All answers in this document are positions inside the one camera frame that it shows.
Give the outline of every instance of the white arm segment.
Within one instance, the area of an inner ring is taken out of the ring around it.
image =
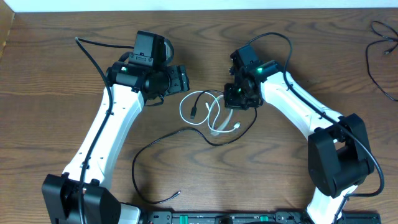
[[[111,189],[113,170],[120,149],[126,139],[132,122],[142,111],[144,99],[141,92],[134,93],[131,87],[114,84],[111,87],[113,95],[113,115],[106,122],[101,136],[91,153],[89,167],[86,170],[85,182],[90,183],[92,179],[99,180],[99,185]],[[88,149],[104,120],[109,106],[108,92],[104,89],[104,95],[98,113],[87,133],[83,144],[72,161],[66,166],[62,173],[69,173],[69,179],[80,179],[81,164],[85,160]]]
[[[121,204],[122,209],[118,224],[137,224],[141,211],[132,205]]]
[[[327,116],[335,121],[339,121],[341,116],[339,112],[327,108],[301,88],[292,78],[289,72],[286,72],[289,84],[305,99],[316,106],[320,111],[325,112]],[[269,104],[278,108],[304,135],[306,139],[316,128],[327,128],[332,124],[326,119],[320,119],[321,116],[303,103],[291,91],[288,91],[284,81],[283,73],[278,72],[269,77],[264,83],[261,83],[262,98]]]
[[[307,93],[293,80],[288,72],[286,73],[286,78],[289,84],[293,84],[293,88],[302,97],[311,102],[320,111],[325,112],[331,119],[339,121],[338,117],[342,116],[339,112],[329,109]],[[326,119],[320,119],[321,116],[318,113],[287,89],[282,72],[267,77],[267,80],[261,84],[261,93],[262,98],[267,103],[278,108],[303,133],[306,139],[314,133],[316,128],[327,128],[332,125]],[[338,207],[343,201],[343,195],[352,193],[356,188],[357,186],[353,185],[342,191],[341,195],[336,198],[326,196],[318,188],[315,188],[312,201],[307,207],[307,213],[315,224],[332,223]]]
[[[311,220],[315,224],[333,223],[338,207],[343,201],[343,195],[354,192],[357,187],[357,185],[352,185],[351,187],[348,187],[341,192],[340,196],[336,198],[324,195],[322,192],[319,191],[318,187],[315,187],[312,201],[307,207],[307,213],[310,216]]]

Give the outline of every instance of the green terminal block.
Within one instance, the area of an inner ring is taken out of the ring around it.
[[[260,221],[262,221],[262,222],[268,221],[268,216],[261,216],[261,217],[260,217]]]
[[[188,215],[180,216],[180,224],[188,224]]]

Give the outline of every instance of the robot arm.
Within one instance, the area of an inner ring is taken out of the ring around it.
[[[339,121],[342,117],[339,112],[327,108],[325,105],[316,100],[313,96],[301,88],[292,78],[290,73],[286,73],[287,80],[290,84],[294,84],[294,88],[306,100],[316,106],[320,111],[326,113],[335,121]],[[314,133],[317,128],[325,129],[332,124],[326,119],[312,110],[308,105],[303,103],[291,91],[288,90],[284,81],[282,72],[277,72],[261,83],[261,93],[263,99],[278,110],[280,110],[304,135],[306,139]],[[332,223],[338,208],[343,201],[343,196],[352,193],[357,188],[357,185],[352,185],[344,189],[342,193],[333,198],[323,194],[317,187],[313,195],[312,201],[307,207],[308,216],[314,223]]]
[[[118,84],[114,84],[111,87],[111,91],[114,101],[113,114],[109,117],[101,133],[101,137],[93,149],[85,175],[85,182],[87,184],[95,179],[98,180],[99,186],[105,187],[108,190],[111,189],[114,166],[123,142],[133,121],[144,107],[144,99],[140,91],[135,93],[131,91],[131,87]],[[69,179],[79,181],[82,168],[81,163],[85,160],[88,148],[104,120],[108,104],[108,94],[106,89],[104,89],[101,106],[83,144],[62,172],[63,174],[68,173]]]
[[[183,65],[167,66],[174,49],[167,39],[139,31],[133,52],[124,54],[106,71],[111,87],[113,110],[99,138],[89,154],[83,190],[79,182],[83,162],[109,108],[109,97],[104,89],[98,114],[75,157],[60,177],[49,174],[44,180],[42,193],[53,224],[86,223],[136,224],[141,211],[134,206],[119,203],[109,192],[114,166],[126,135],[147,100],[189,90],[189,80]],[[83,210],[78,198],[83,194]]]
[[[339,112],[327,108],[308,94],[293,80],[289,72],[286,73],[286,77],[289,85],[294,84],[294,88],[301,96],[335,121],[339,121],[338,118],[342,116]],[[316,128],[327,128],[332,125],[288,90],[282,72],[267,77],[267,80],[261,83],[261,95],[267,103],[280,110],[303,133],[306,139],[314,133]]]
[[[285,79],[277,62],[259,60],[249,44],[232,53],[231,59],[234,83],[224,86],[225,107],[246,110],[266,101],[302,132],[308,140],[308,172],[316,186],[307,213],[316,224],[332,223],[343,197],[364,182],[374,171],[374,163],[338,126],[322,118],[289,88],[294,88],[316,110],[349,129],[370,148],[363,121],[356,114],[344,117],[327,108],[301,88],[288,72]],[[345,146],[336,149],[337,141],[345,142]]]

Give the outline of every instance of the wooden table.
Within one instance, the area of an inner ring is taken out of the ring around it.
[[[366,73],[365,47],[379,39],[370,31],[371,20],[398,28],[398,9],[16,14],[0,63],[0,223],[49,222],[42,182],[47,174],[61,174],[98,110],[104,85],[73,38],[134,44],[138,30],[171,40],[173,63],[187,66],[192,90],[222,90],[232,82],[229,55],[254,36],[273,31],[290,37],[294,53],[288,70],[330,108],[364,120],[386,176],[382,195],[352,198],[345,209],[377,211],[383,223],[396,223],[398,104]],[[277,37],[254,45],[264,60],[283,63],[287,56],[287,44]],[[103,70],[124,52],[86,48]],[[371,49],[372,71],[397,96],[398,52],[384,56],[387,48],[381,44]],[[164,105],[144,108],[135,120],[114,171],[111,192],[118,200],[144,205],[132,186],[132,157],[151,141],[186,126],[178,113],[185,95],[166,97]],[[305,208],[314,190],[307,142],[273,106],[258,111],[255,125],[234,144],[210,147],[199,135],[182,133],[148,149],[138,161],[139,187],[154,200],[181,189],[181,196],[158,206],[177,211]],[[204,112],[203,106],[197,117]],[[234,120],[243,129],[253,116],[253,110],[239,111]],[[209,136],[206,126],[201,128]],[[375,173],[357,192],[372,192],[378,185]]]

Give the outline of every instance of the black cable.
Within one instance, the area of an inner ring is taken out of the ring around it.
[[[105,118],[103,120],[103,122],[101,123],[101,126],[99,127],[98,132],[96,133],[93,142],[91,143],[90,148],[87,151],[87,155],[85,157],[85,160],[82,164],[81,167],[81,174],[80,174],[80,179],[79,179],[79,197],[78,197],[78,209],[79,209],[79,216],[80,216],[80,222],[81,224],[85,224],[86,220],[85,220],[85,211],[84,211],[84,199],[83,199],[83,186],[85,184],[85,175],[86,175],[86,170],[88,167],[88,161],[90,160],[91,157],[91,153],[93,152],[93,149],[95,147],[95,144],[98,140],[98,138],[101,135],[102,130],[105,127],[106,122],[109,119],[109,116],[111,116],[112,113],[112,107],[113,107],[113,97],[112,97],[112,92],[111,92],[111,87],[109,86],[108,83],[108,79],[106,78],[105,74],[103,73],[103,71],[101,70],[100,66],[97,64],[97,62],[94,60],[94,58],[90,55],[90,53],[87,52],[87,50],[82,46],[81,42],[85,42],[88,44],[93,44],[93,45],[98,45],[98,46],[102,46],[102,47],[113,47],[113,48],[129,48],[129,49],[133,49],[134,47],[132,46],[123,46],[123,45],[113,45],[113,44],[102,44],[102,43],[98,43],[98,42],[93,42],[90,40],[85,40],[79,37],[75,37],[75,41],[76,44],[79,46],[79,48],[83,51],[83,53],[88,57],[88,59],[93,63],[93,65],[95,66],[95,68],[97,69],[97,71],[99,72],[99,74],[101,75],[102,80],[104,81],[105,87],[106,87],[106,91],[108,92],[108,97],[109,97],[109,107],[108,110],[106,111],[106,115]]]
[[[153,144],[158,143],[159,141],[161,141],[161,140],[163,140],[163,139],[165,139],[165,138],[171,137],[171,136],[176,135],[176,134],[178,134],[178,133],[181,133],[181,132],[183,132],[183,131],[194,131],[194,132],[198,133],[198,134],[199,134],[209,145],[211,145],[211,146],[225,146],[225,145],[227,145],[227,144],[231,144],[232,142],[237,141],[237,140],[240,139],[244,134],[246,134],[247,131],[249,131],[249,129],[251,128],[251,126],[256,122],[256,120],[257,120],[257,108],[254,109],[254,112],[255,112],[255,114],[254,114],[254,119],[253,119],[253,121],[251,122],[251,124],[246,128],[246,130],[244,130],[238,137],[236,137],[235,139],[232,139],[232,140],[230,140],[230,141],[228,141],[228,142],[224,142],[224,143],[221,143],[221,144],[213,143],[213,142],[209,141],[209,140],[205,137],[205,135],[204,135],[202,132],[200,132],[199,130],[197,130],[196,128],[187,127],[187,128],[182,128],[182,129],[179,129],[179,130],[174,131],[174,132],[172,132],[172,133],[166,134],[165,136],[162,136],[162,137],[156,139],[155,141],[151,142],[151,143],[148,144],[147,146],[143,147],[140,151],[137,152],[136,156],[134,156],[134,159],[132,160],[132,166],[131,166],[131,179],[132,179],[132,184],[134,185],[134,188],[135,188],[135,190],[136,190],[138,196],[139,196],[143,201],[145,201],[146,203],[155,205],[155,204],[164,203],[164,202],[167,202],[167,201],[169,201],[169,200],[172,200],[173,198],[175,198],[175,197],[177,197],[178,195],[181,194],[181,191],[179,190],[178,192],[176,192],[175,194],[173,194],[171,197],[169,197],[169,198],[167,198],[167,199],[165,199],[165,200],[156,201],[156,202],[150,201],[150,200],[146,199],[146,198],[143,196],[143,194],[142,194],[142,193],[139,191],[139,189],[138,189],[138,186],[137,186],[137,183],[136,183],[136,178],[135,178],[135,175],[134,175],[134,165],[136,164],[137,158],[138,158],[139,154],[140,154],[142,151],[144,151],[144,150],[147,149],[148,147],[151,147]]]
[[[151,104],[151,105],[145,105],[145,106],[159,106],[159,105],[162,105],[164,103],[164,96],[159,94],[158,97],[160,98],[160,102],[157,102],[157,103],[154,103],[154,104]]]
[[[385,35],[380,34],[379,32],[377,32],[377,31],[374,29],[374,27],[373,27],[373,24],[374,24],[374,23],[384,25],[385,27],[387,27],[388,29],[390,29],[391,31],[393,31],[393,33],[395,33],[395,35],[397,36],[397,38],[388,37],[388,36],[385,36]],[[385,40],[377,40],[377,41],[371,42],[370,44],[368,44],[368,46],[366,46],[365,57],[366,57],[366,68],[367,68],[367,70],[368,70],[368,75],[369,75],[369,77],[371,78],[371,80],[373,81],[373,83],[376,84],[376,86],[377,86],[388,98],[390,98],[390,100],[397,102],[398,99],[392,97],[390,94],[388,94],[387,92],[385,92],[385,91],[383,90],[383,88],[381,88],[381,86],[375,81],[375,79],[374,79],[373,76],[371,75],[371,71],[370,71],[370,68],[369,68],[368,50],[369,50],[370,46],[372,46],[372,45],[374,45],[374,44],[378,44],[378,43],[381,43],[381,42],[396,42],[395,46],[393,46],[393,47],[391,47],[390,49],[384,51],[384,54],[385,54],[385,55],[391,53],[391,52],[392,52],[393,50],[395,50],[395,49],[397,48],[397,46],[398,46],[398,32],[397,32],[396,30],[394,30],[391,26],[389,26],[389,25],[387,25],[387,24],[385,24],[385,23],[383,23],[383,22],[380,22],[380,21],[372,21],[372,23],[371,23],[371,29],[372,29],[372,31],[373,31],[376,35],[379,35],[379,36],[381,36],[382,38],[385,38]]]
[[[79,41],[82,41],[82,42],[84,42],[84,43],[93,44],[93,45],[102,46],[102,47],[112,47],[112,48],[122,48],[122,49],[134,49],[133,46],[128,46],[128,45],[104,44],[104,43],[94,42],[94,41],[91,41],[91,40],[82,39],[82,38],[79,38],[79,37],[75,37],[75,40],[76,40],[76,38],[77,38]]]
[[[127,58],[130,57],[130,54],[132,54],[132,52],[126,52],[126,53],[122,54],[122,56],[120,56],[118,61],[124,62],[125,60],[127,60]]]
[[[222,92],[222,91],[219,91],[219,90],[203,90],[203,92],[201,92],[201,93],[198,95],[197,99],[195,100],[195,104],[193,105],[193,107],[192,107],[192,109],[191,109],[191,119],[195,119],[195,116],[196,116],[196,114],[197,114],[197,103],[198,103],[199,98],[200,98],[204,93],[211,92],[211,91],[216,92],[216,93],[219,93],[219,94],[223,94],[223,92]]]
[[[309,101],[307,101],[304,97],[302,97],[299,93],[297,93],[297,91],[293,87],[293,84],[289,84],[289,81],[287,80],[287,77],[286,77],[286,70],[287,70],[287,65],[289,64],[289,60],[290,60],[290,58],[292,56],[292,52],[293,52],[293,45],[292,45],[290,39],[288,37],[286,37],[285,35],[282,35],[280,33],[269,32],[269,33],[261,34],[261,35],[255,37],[255,38],[253,38],[252,40],[250,40],[248,42],[248,44],[250,44],[251,42],[257,40],[260,37],[265,37],[265,36],[268,36],[268,35],[277,35],[277,36],[285,39],[289,43],[289,47],[290,47],[289,55],[287,56],[287,59],[286,59],[286,62],[285,62],[284,68],[283,68],[283,76],[284,76],[284,81],[285,81],[285,83],[287,85],[287,89],[292,91],[292,93],[295,96],[297,96],[297,98],[299,98],[302,102],[304,102],[312,110],[314,110],[316,113],[318,113],[321,116],[321,119],[325,118],[327,121],[329,121],[332,124],[338,126],[351,139],[354,139],[354,141],[356,141],[364,149],[366,154],[371,158],[371,160],[373,161],[374,166],[375,166],[375,168],[377,170],[377,173],[379,174],[380,186],[375,192],[367,193],[367,194],[346,194],[345,195],[345,199],[342,201],[342,203],[340,205],[341,210],[343,209],[346,201],[349,200],[349,197],[373,197],[373,196],[379,195],[383,191],[383,188],[384,188],[384,174],[383,174],[383,172],[381,170],[381,167],[380,167],[379,163],[377,162],[376,158],[370,153],[370,150],[368,148],[366,148],[366,146],[364,144],[362,144],[361,141],[356,136],[354,136],[351,132],[349,132],[346,128],[344,128],[342,125],[337,123],[335,120],[331,119],[329,116],[326,115],[325,112],[320,111],[318,108],[313,106]],[[337,213],[335,214],[335,221],[336,221],[336,216],[338,216],[338,214],[341,212],[341,210],[337,211]]]

